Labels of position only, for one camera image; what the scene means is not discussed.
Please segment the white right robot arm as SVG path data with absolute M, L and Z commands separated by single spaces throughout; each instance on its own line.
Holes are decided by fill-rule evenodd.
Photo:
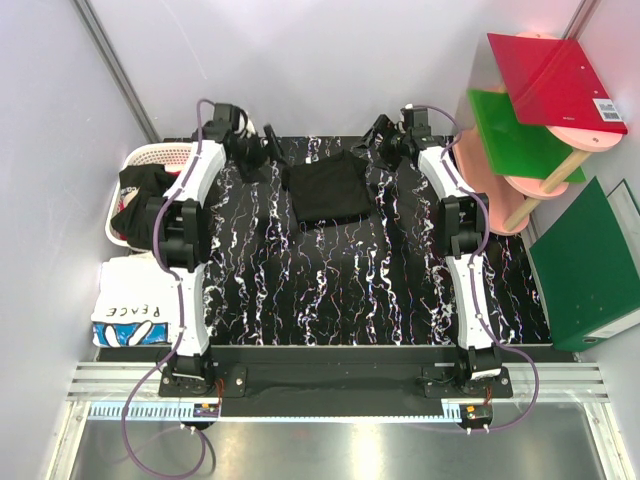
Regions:
M 502 369 L 484 288 L 489 199 L 471 187 L 452 159 L 453 146 L 461 136 L 450 142 L 434 136 L 429 110 L 408 104 L 401 109 L 398 122 L 379 115 L 360 146 L 375 148 L 380 156 L 377 166 L 387 171 L 397 170 L 403 160 L 411 161 L 437 195 L 436 244 L 453 281 L 458 319 L 454 384 L 460 393 L 472 397 L 486 389 Z

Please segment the black printed t-shirt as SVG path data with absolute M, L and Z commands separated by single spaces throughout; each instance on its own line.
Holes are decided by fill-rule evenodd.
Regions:
M 316 162 L 284 167 L 281 186 L 291 198 L 297 222 L 310 227 L 367 217 L 372 208 L 368 165 L 366 159 L 342 150 Z

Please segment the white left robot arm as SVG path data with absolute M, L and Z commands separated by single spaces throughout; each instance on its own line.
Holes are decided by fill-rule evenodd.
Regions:
M 148 201 L 146 216 L 151 251 L 159 268 L 171 277 L 177 299 L 177 318 L 169 324 L 176 337 L 160 365 L 167 374 L 181 377 L 190 393 L 203 396 L 216 382 L 202 286 L 212 247 L 206 197 L 228 160 L 251 182 L 257 170 L 284 158 L 273 127 L 266 124 L 259 134 L 239 106 L 201 99 L 196 118 L 195 140 L 184 167 L 163 196 Z

